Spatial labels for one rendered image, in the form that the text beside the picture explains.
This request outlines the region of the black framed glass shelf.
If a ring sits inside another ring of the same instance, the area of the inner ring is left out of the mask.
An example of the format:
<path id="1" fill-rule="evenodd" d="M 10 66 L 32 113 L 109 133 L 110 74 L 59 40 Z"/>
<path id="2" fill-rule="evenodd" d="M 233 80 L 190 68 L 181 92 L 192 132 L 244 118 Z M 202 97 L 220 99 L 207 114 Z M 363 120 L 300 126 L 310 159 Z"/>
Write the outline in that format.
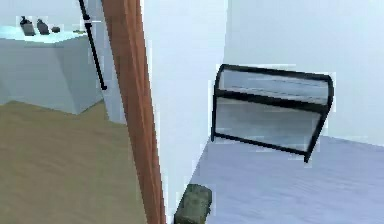
<path id="1" fill-rule="evenodd" d="M 328 74 L 223 64 L 214 83 L 211 138 L 309 161 L 333 98 Z"/>

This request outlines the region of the pale grey fridge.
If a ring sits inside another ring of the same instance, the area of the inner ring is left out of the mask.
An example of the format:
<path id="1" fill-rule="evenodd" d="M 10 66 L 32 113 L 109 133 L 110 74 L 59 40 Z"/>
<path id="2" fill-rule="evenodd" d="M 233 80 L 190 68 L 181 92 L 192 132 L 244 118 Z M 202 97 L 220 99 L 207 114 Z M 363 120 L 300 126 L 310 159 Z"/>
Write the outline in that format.
<path id="1" fill-rule="evenodd" d="M 108 118 L 115 123 L 126 123 L 122 97 L 117 80 L 108 29 L 103 11 L 103 0 L 84 0 L 91 17 L 92 35 L 107 90 L 101 90 Z"/>

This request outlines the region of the dark green block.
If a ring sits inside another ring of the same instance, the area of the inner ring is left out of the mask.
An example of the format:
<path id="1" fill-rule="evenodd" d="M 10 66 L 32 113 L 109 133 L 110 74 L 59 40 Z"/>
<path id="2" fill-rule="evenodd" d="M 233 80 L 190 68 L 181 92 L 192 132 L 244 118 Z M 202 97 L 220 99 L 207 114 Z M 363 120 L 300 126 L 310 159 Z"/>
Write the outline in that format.
<path id="1" fill-rule="evenodd" d="M 188 184 L 174 214 L 173 224 L 205 224 L 211 211 L 212 191 L 199 184 Z"/>

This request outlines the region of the pale grey counter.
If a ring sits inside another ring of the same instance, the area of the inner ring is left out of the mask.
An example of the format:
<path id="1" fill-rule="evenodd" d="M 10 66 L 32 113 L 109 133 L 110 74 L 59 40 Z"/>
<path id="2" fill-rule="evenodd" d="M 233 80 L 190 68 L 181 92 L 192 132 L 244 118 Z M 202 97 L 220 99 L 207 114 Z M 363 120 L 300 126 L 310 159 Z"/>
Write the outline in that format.
<path id="1" fill-rule="evenodd" d="M 26 36 L 0 26 L 0 105 L 18 101 L 80 114 L 102 100 L 85 34 Z"/>

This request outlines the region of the black bottle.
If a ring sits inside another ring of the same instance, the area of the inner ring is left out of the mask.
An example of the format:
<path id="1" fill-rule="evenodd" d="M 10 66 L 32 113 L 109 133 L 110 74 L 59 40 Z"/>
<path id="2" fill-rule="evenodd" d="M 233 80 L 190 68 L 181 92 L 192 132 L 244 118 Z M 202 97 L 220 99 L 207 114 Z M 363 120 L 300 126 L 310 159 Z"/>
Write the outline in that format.
<path id="1" fill-rule="evenodd" d="M 20 27 L 25 36 L 34 36 L 35 30 L 33 24 L 30 20 L 28 20 L 25 16 L 21 17 Z"/>
<path id="2" fill-rule="evenodd" d="M 41 35 L 48 35 L 49 34 L 49 28 L 46 23 L 44 23 L 41 19 L 37 20 L 37 28 Z"/>

